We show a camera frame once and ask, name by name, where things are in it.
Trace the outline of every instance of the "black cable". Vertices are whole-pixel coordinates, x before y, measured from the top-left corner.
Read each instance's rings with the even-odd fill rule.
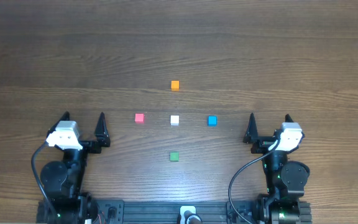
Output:
[[[267,156],[271,155],[271,153],[273,153],[274,150],[276,150],[276,148],[278,147],[279,144],[280,144],[280,139],[277,140],[276,145],[275,145],[275,146],[273,147],[273,149],[270,150],[268,153],[264,154],[263,156],[261,156],[261,157],[259,157],[259,158],[254,159],[253,161],[250,161],[249,163],[247,163],[246,165],[244,165],[243,167],[241,167],[241,168],[234,174],[234,176],[232,177],[232,179],[231,179],[231,181],[230,181],[229,190],[228,190],[230,205],[231,205],[231,207],[233,208],[233,210],[237,213],[237,215],[238,215],[240,218],[242,218],[243,220],[245,220],[245,221],[246,221],[247,223],[249,223],[249,224],[255,224],[255,221],[254,221],[254,220],[252,220],[252,222],[249,221],[248,219],[246,219],[245,217],[243,217],[243,216],[237,211],[237,209],[234,207],[233,201],[232,201],[232,199],[231,199],[231,187],[232,187],[232,185],[233,185],[234,180],[236,179],[236,177],[237,177],[243,170],[245,170],[247,167],[251,166],[252,164],[254,164],[254,163],[256,163],[256,162],[258,162],[258,161],[260,161],[260,160],[262,160],[262,159],[265,159]]]
[[[44,190],[44,188],[42,187],[40,177],[38,176],[37,169],[35,168],[35,158],[37,157],[38,153],[39,153],[47,144],[48,144],[48,143],[45,141],[45,142],[34,152],[34,154],[33,154],[32,157],[31,157],[31,168],[32,168],[32,172],[34,173],[35,181],[37,182],[37,185],[38,185],[38,187],[40,188],[40,190],[41,190],[41,192],[42,192],[42,195],[44,195],[45,201],[47,202],[48,207],[49,207],[50,211],[52,212],[53,217],[55,217],[55,219],[56,219],[57,222],[59,223],[56,210],[55,210],[55,208],[53,207],[52,203],[50,202],[49,198],[47,197],[47,194],[45,193],[45,190]]]

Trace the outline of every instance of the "green cube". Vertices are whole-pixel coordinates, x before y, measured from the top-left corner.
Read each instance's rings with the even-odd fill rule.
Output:
[[[179,152],[171,152],[170,161],[171,162],[179,162]]]

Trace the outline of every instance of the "wood grain surface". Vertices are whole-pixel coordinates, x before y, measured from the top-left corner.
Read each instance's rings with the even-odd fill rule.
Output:
[[[358,223],[358,1],[0,0],[0,222],[35,221],[30,158],[66,110],[88,134],[105,112],[112,134],[84,190],[197,202],[227,201],[257,157],[242,143],[251,112],[264,135],[290,113],[314,223]],[[44,150],[39,171],[61,156]],[[232,192],[265,189],[257,164]]]

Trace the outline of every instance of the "orange cube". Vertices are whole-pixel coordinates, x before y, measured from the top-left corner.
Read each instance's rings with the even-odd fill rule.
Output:
[[[179,91],[179,81],[172,81],[171,82],[171,90],[172,91]]]

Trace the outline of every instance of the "colored block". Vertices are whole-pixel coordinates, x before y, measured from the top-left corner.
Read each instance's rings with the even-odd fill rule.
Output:
[[[218,118],[216,116],[208,116],[208,126],[216,126]]]
[[[144,124],[144,114],[135,114],[135,123]]]
[[[171,90],[172,91],[179,91],[179,81],[172,81],[171,82]]]
[[[179,116],[171,115],[171,125],[177,126],[179,125]]]
[[[179,152],[171,152],[170,153],[170,161],[171,162],[179,162]]]

